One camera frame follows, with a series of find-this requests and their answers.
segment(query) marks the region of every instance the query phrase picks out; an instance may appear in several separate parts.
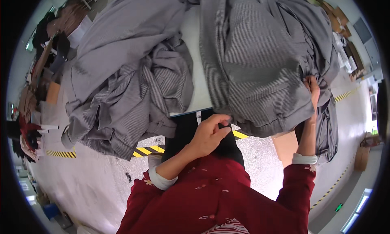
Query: concrete floor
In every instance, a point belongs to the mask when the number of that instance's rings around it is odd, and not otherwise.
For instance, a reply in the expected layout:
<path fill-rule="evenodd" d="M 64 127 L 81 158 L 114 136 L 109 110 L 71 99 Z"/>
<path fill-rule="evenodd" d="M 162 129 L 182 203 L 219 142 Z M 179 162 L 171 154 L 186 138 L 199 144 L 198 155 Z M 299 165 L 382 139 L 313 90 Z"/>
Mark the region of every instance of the concrete floor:
<path fill-rule="evenodd" d="M 331 89 L 334 95 L 339 95 L 357 86 L 350 82 L 346 74 L 340 73 Z M 60 141 L 62 131 L 69 123 L 65 112 L 66 102 L 66 95 L 61 89 L 57 105 L 60 129 L 43 136 L 44 150 L 66 150 Z M 371 120 L 370 109 L 365 82 L 360 84 L 356 93 L 337 103 L 339 151 L 333 161 L 318 167 L 311 204 L 329 190 L 353 158 L 367 130 L 366 122 Z M 146 147 L 156 143 L 164 144 L 164 138 L 144 140 L 139 145 Z M 282 187 L 283 166 L 272 140 L 248 137 L 238 140 L 237 145 L 243 153 L 245 167 L 251 177 L 251 187 L 276 199 Z M 132 180 L 141 179 L 142 173 L 147 170 L 147 157 L 126 161 L 104 156 L 79 143 L 75 145 L 75 152 L 77 158 L 41 157 L 30 166 L 32 174 L 49 197 L 82 224 L 102 233 L 115 233 L 133 185 L 126 173 L 130 174 Z M 310 218 L 321 211 L 347 179 L 348 173 L 324 201 L 310 212 Z"/>

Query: red clothing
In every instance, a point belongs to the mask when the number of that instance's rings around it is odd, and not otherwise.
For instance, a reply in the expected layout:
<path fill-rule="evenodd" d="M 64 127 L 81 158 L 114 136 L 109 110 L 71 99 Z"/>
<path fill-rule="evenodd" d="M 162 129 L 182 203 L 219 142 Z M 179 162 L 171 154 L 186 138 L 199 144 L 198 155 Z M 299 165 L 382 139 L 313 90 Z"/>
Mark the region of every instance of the red clothing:
<path fill-rule="evenodd" d="M 201 234 L 227 218 L 249 233 L 307 233 L 314 178 L 309 165 L 287 166 L 273 201 L 250 188 L 239 163 L 211 154 L 188 164 L 167 191 L 153 186 L 145 172 L 134 180 L 117 234 Z"/>
<path fill-rule="evenodd" d="M 34 124 L 34 123 L 26 123 L 26 121 L 24 120 L 24 118 L 22 116 L 19 117 L 19 125 L 20 125 L 20 132 L 22 133 L 23 138 L 25 139 L 27 147 L 32 152 L 35 152 L 35 149 L 33 149 L 31 147 L 30 143 L 28 142 L 27 134 L 28 134 L 28 131 L 40 130 L 41 126 Z"/>

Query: white sleeve cuff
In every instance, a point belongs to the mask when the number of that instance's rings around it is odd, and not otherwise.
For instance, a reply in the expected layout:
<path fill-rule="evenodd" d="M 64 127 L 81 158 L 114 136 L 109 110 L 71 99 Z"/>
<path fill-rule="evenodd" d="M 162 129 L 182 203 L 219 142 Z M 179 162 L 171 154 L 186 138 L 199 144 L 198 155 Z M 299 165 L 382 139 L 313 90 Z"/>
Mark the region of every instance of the white sleeve cuff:
<path fill-rule="evenodd" d="M 166 191 L 170 186 L 175 184 L 175 182 L 178 180 L 178 177 L 173 178 L 172 180 L 167 180 L 157 174 L 156 172 L 156 166 L 149 168 L 148 170 L 150 181 L 153 183 L 153 185 L 163 191 Z"/>
<path fill-rule="evenodd" d="M 303 156 L 297 153 L 294 153 L 294 156 L 292 157 L 292 164 L 293 165 L 314 165 L 317 163 L 318 157 L 313 156 Z"/>

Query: finger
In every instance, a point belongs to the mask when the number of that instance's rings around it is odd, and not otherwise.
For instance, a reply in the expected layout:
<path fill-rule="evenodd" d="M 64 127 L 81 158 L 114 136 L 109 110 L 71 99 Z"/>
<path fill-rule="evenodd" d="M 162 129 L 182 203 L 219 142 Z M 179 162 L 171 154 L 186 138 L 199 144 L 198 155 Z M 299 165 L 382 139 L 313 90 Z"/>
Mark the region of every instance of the finger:
<path fill-rule="evenodd" d="M 315 76 L 309 76 L 309 81 L 310 81 L 310 85 L 317 85 L 317 79 L 315 78 Z"/>
<path fill-rule="evenodd" d="M 319 86 L 318 86 L 317 81 L 316 81 L 314 76 L 310 77 L 310 90 L 312 92 L 316 91 L 316 90 L 319 90 Z"/>
<path fill-rule="evenodd" d="M 230 127 L 221 128 L 221 129 L 219 129 L 219 130 L 217 131 L 216 134 L 213 134 L 213 135 L 211 136 L 211 139 L 217 141 L 218 144 L 219 144 L 219 142 L 221 142 L 221 140 L 222 140 L 224 137 L 226 137 L 226 135 L 229 134 L 231 130 L 232 130 L 232 129 L 231 129 Z"/>
<path fill-rule="evenodd" d="M 214 128 L 214 125 L 217 125 L 218 123 L 221 123 L 222 121 L 224 120 L 229 120 L 230 119 L 230 115 L 225 115 L 225 114 L 213 114 L 212 116 L 210 116 L 207 120 L 205 120 L 204 122 L 206 124 L 210 124 L 212 125 L 212 128 Z"/>
<path fill-rule="evenodd" d="M 309 83 L 307 82 L 307 80 L 303 81 L 303 84 L 310 91 L 310 86 L 309 86 Z"/>
<path fill-rule="evenodd" d="M 223 121 L 221 122 L 221 124 L 224 125 L 224 126 L 228 126 L 228 125 L 229 125 L 229 122 L 227 122 L 227 120 L 223 120 Z"/>
<path fill-rule="evenodd" d="M 214 130 L 213 130 L 212 133 L 215 134 L 215 133 L 218 132 L 218 130 L 219 130 L 219 127 L 218 127 L 218 124 L 217 124 L 217 125 L 215 125 Z"/>

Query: woman's right hand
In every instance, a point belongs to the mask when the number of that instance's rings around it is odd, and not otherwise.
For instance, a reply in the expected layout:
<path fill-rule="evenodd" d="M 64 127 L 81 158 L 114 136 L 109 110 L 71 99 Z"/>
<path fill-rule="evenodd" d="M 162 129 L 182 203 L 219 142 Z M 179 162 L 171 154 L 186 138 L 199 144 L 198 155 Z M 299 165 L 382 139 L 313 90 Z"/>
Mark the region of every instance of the woman's right hand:
<path fill-rule="evenodd" d="M 317 84 L 317 80 L 315 79 L 315 76 L 307 76 L 305 78 L 305 81 L 303 81 L 305 87 L 310 91 L 312 94 L 312 103 L 314 107 L 314 114 L 309 120 L 316 121 L 317 120 L 317 104 L 320 94 L 320 89 Z"/>

